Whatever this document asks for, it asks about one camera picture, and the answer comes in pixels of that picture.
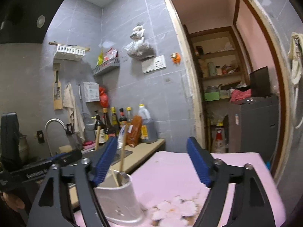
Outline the person's left hand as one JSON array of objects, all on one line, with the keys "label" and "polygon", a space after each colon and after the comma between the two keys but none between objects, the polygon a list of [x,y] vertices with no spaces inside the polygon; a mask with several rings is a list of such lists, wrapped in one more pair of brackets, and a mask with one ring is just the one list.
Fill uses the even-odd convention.
[{"label": "person's left hand", "polygon": [[18,212],[20,209],[25,208],[24,202],[13,194],[7,194],[4,192],[2,193],[1,198],[6,203],[6,205],[8,205],[8,207],[10,207],[15,212]]}]

